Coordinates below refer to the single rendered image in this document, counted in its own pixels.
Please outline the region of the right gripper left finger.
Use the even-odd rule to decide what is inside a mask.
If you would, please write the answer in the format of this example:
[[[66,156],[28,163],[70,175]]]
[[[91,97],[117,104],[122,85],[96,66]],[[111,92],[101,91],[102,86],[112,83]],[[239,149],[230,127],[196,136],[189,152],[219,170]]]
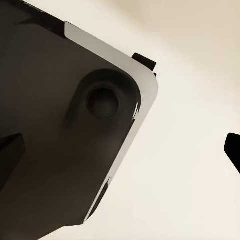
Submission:
[[[0,138],[0,193],[26,153],[22,133]]]

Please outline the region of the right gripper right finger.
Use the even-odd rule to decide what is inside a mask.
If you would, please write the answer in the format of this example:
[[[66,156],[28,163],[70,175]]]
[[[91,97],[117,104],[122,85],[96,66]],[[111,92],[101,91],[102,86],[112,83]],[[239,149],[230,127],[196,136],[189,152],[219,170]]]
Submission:
[[[240,135],[229,133],[227,135],[224,151],[240,173]]]

